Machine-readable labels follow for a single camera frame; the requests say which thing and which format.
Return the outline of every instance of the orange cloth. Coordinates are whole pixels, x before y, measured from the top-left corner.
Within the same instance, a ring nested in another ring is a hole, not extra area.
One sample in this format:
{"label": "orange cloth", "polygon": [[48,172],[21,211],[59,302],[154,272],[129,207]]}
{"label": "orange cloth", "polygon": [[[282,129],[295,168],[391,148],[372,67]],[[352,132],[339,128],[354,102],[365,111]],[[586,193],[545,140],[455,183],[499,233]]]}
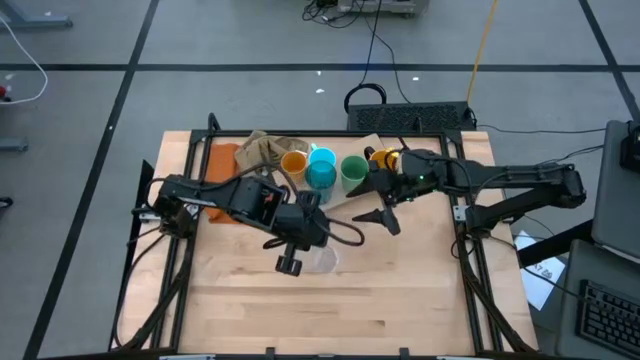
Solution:
{"label": "orange cloth", "polygon": [[[236,144],[211,145],[206,181],[224,182],[236,174],[237,164],[234,154],[240,146]],[[220,209],[205,208],[210,223],[238,224]]]}

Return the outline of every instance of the white paper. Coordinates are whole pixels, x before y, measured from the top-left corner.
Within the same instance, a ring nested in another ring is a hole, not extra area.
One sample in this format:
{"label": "white paper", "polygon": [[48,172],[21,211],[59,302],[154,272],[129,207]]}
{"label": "white paper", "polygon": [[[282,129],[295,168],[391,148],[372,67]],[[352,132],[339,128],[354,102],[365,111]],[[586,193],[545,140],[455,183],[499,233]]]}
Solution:
{"label": "white paper", "polygon": [[[518,250],[535,243],[536,241],[529,237],[529,235],[524,231],[520,232],[515,241]],[[562,275],[562,271],[564,271],[564,264],[556,258],[550,258],[543,260],[538,264],[531,265],[527,267],[527,269],[534,274],[538,274],[549,279],[555,284],[560,275]],[[541,311],[545,302],[547,302],[549,295],[551,295],[553,286],[548,282],[529,274],[524,269],[520,269],[520,273],[522,274],[524,291],[527,293],[527,300],[529,301],[529,304],[538,309],[538,311]]]}

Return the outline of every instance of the black floor line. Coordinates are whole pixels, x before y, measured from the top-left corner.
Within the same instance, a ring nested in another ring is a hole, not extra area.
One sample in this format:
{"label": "black floor line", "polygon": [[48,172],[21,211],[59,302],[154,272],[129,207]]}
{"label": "black floor line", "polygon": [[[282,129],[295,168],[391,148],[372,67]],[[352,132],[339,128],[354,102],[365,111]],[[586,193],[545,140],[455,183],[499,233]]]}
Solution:
{"label": "black floor line", "polygon": [[102,172],[102,167],[109,151],[109,145],[113,139],[113,134],[116,130],[116,126],[122,112],[122,107],[124,106],[129,88],[131,87],[131,81],[135,74],[135,65],[140,60],[140,55],[142,54],[142,49],[147,40],[149,29],[153,22],[153,17],[156,9],[158,8],[158,2],[159,0],[151,0],[149,4],[147,14],[145,15],[144,22],[142,23],[142,28],[140,29],[138,39],[136,40],[136,45],[129,60],[128,69],[124,75],[122,84],[120,85],[120,90],[118,91],[118,95],[114,101],[111,114],[109,115],[109,120],[105,126],[102,139],[100,140],[100,145],[98,146],[96,157],[93,160],[93,165],[89,172],[87,183],[85,184],[82,196],[80,197],[80,203],[78,204],[78,208],[76,209],[76,213],[73,217],[69,233],[67,234],[60,258],[58,259],[58,264],[56,265],[53,277],[49,283],[49,288],[47,289],[47,294],[45,295],[42,307],[38,313],[35,326],[31,332],[23,359],[37,359],[38,353],[40,352],[42,342],[44,341],[47,328],[51,321],[51,316],[53,315],[60,291],[64,284],[64,279],[69,270],[73,253],[75,252],[76,245],[78,244],[80,232],[87,217],[87,212],[89,211],[89,206],[93,199],[98,179],[100,178],[100,173]]}
{"label": "black floor line", "polygon": [[607,64],[611,69],[611,73],[613,74],[614,79],[616,80],[616,84],[618,85],[618,89],[620,90],[620,94],[624,99],[627,108],[629,109],[629,113],[631,113],[631,118],[634,121],[640,121],[640,110],[638,109],[638,104],[633,96],[633,93],[629,89],[629,85],[627,85],[627,81],[624,79],[624,75],[618,66],[618,62],[616,61],[609,44],[607,43],[607,39],[604,37],[604,33],[598,24],[598,20],[596,20],[596,16],[589,5],[587,0],[579,0],[580,6],[582,7],[582,11],[584,11],[585,16],[587,17],[587,21],[589,22],[589,26],[591,26],[591,30],[593,31],[593,35],[596,37],[596,41],[598,41],[598,45],[600,45],[600,50],[602,50],[602,54],[604,58],[607,60]]}
{"label": "black floor line", "polygon": [[[128,64],[40,64],[45,71],[127,71]],[[640,72],[640,65],[620,67],[624,71]],[[363,71],[365,64],[137,64],[135,71],[168,72],[250,72],[250,71]],[[472,64],[396,64],[398,71],[425,72],[469,72]],[[0,64],[0,71],[38,71],[31,64]],[[371,71],[393,71],[393,64],[370,64]],[[611,72],[608,65],[580,64],[485,64],[478,67],[482,72],[548,72],[548,73],[598,73]]]}

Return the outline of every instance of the green cup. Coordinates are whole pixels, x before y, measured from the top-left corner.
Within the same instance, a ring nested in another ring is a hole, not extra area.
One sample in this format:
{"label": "green cup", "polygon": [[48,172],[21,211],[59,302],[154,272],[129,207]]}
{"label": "green cup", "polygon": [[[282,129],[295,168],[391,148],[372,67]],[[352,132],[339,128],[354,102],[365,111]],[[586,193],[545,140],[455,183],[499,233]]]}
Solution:
{"label": "green cup", "polygon": [[369,172],[369,164],[361,156],[347,156],[340,164],[340,175],[342,176],[342,188],[345,192],[350,192],[364,180]]}

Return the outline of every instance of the blue cup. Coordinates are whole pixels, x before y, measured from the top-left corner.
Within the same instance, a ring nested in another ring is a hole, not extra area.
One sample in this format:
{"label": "blue cup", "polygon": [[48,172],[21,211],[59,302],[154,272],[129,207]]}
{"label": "blue cup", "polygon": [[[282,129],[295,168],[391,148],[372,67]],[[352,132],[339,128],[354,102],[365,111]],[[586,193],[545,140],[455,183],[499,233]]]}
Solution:
{"label": "blue cup", "polygon": [[331,200],[336,177],[336,168],[328,161],[316,160],[307,167],[305,179],[311,190],[320,194],[320,205]]}
{"label": "blue cup", "polygon": [[336,166],[336,154],[329,148],[318,147],[311,144],[311,153],[309,154],[309,164],[315,161],[326,161],[333,167]]}

